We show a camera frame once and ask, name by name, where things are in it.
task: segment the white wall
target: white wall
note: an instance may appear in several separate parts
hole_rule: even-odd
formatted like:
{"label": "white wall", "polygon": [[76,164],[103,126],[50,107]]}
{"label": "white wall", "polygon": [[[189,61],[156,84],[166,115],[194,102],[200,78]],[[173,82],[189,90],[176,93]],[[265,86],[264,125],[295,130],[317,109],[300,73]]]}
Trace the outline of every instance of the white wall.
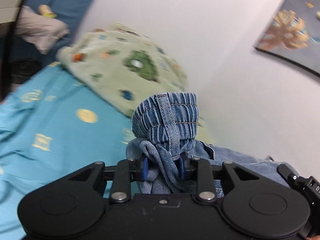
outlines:
{"label": "white wall", "polygon": [[265,0],[95,0],[80,33],[121,22],[163,46],[198,93]]}
{"label": "white wall", "polygon": [[279,0],[266,0],[199,95],[215,143],[320,178],[320,78],[256,52]]}
{"label": "white wall", "polygon": [[217,145],[320,178],[319,79],[252,48],[280,1],[95,0],[78,35],[114,22],[144,33],[186,70]]}

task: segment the circular cap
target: circular cap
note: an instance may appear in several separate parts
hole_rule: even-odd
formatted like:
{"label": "circular cap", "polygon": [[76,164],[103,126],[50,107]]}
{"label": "circular cap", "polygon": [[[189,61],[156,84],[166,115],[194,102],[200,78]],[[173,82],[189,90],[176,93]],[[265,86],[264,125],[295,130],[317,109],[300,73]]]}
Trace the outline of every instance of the circular cap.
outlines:
{"label": "circular cap", "polygon": [[275,194],[258,194],[250,198],[250,207],[262,215],[274,216],[287,208],[284,198]]}
{"label": "circular cap", "polygon": [[23,228],[46,239],[65,239],[94,225],[105,203],[98,192],[80,184],[53,182],[26,195],[18,206]]}
{"label": "circular cap", "polygon": [[41,201],[40,208],[48,215],[68,214],[76,208],[78,201],[74,196],[59,194],[49,196]]}
{"label": "circular cap", "polygon": [[215,194],[210,191],[203,191],[199,194],[199,197],[204,199],[204,200],[212,200],[215,198]]}
{"label": "circular cap", "polygon": [[224,197],[222,210],[230,225],[263,239],[297,234],[310,214],[308,202],[300,193],[262,178],[238,182]]}
{"label": "circular cap", "polygon": [[127,198],[127,194],[124,192],[115,192],[111,194],[111,198],[114,200],[124,200]]}

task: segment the framed picture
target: framed picture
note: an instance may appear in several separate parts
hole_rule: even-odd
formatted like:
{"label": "framed picture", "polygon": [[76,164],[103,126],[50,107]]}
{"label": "framed picture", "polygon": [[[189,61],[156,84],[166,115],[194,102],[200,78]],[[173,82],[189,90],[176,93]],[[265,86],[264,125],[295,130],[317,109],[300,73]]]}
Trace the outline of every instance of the framed picture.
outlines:
{"label": "framed picture", "polygon": [[320,76],[320,0],[285,0],[255,48]]}

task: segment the denim fabric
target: denim fabric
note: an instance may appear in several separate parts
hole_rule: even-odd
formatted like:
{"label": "denim fabric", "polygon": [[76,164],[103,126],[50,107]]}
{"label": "denim fabric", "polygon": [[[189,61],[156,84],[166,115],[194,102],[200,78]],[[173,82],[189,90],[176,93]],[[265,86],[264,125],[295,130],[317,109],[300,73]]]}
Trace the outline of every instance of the denim fabric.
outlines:
{"label": "denim fabric", "polygon": [[[136,139],[126,148],[127,158],[139,158],[144,153],[155,165],[149,169],[148,179],[139,182],[145,194],[190,192],[195,194],[194,181],[180,180],[174,163],[181,153],[208,159],[211,164],[222,165],[231,160],[285,186],[288,184],[277,173],[280,163],[260,160],[226,148],[195,140],[198,109],[192,93],[162,93],[143,101],[132,117],[132,131]],[[223,197],[219,180],[215,180],[218,197]]]}

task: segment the pillow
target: pillow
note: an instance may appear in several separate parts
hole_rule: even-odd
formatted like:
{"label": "pillow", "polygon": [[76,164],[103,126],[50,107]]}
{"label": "pillow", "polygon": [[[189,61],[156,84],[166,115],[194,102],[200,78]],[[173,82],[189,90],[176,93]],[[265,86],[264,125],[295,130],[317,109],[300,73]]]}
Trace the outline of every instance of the pillow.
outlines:
{"label": "pillow", "polygon": [[47,54],[68,33],[64,22],[38,15],[29,6],[23,6],[15,30],[16,35],[34,44],[41,54]]}

